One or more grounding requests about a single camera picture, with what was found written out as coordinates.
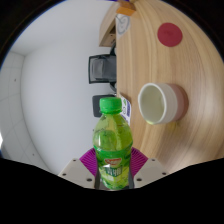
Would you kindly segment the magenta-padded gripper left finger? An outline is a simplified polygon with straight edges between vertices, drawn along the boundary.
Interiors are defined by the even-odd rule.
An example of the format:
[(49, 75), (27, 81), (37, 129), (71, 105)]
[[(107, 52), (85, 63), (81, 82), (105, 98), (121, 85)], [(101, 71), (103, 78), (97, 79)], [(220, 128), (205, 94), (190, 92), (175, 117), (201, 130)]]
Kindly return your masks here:
[(59, 177), (84, 188), (98, 189), (99, 171), (95, 150), (90, 149), (80, 158), (73, 158), (59, 173)]

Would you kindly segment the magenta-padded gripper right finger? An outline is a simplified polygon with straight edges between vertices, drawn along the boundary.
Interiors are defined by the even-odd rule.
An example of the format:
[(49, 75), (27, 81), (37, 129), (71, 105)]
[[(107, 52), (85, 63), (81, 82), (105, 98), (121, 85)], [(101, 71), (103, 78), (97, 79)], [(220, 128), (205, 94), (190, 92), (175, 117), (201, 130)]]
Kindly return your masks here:
[(129, 167), (129, 187), (141, 188), (168, 175), (155, 158), (147, 158), (136, 148), (132, 148)]

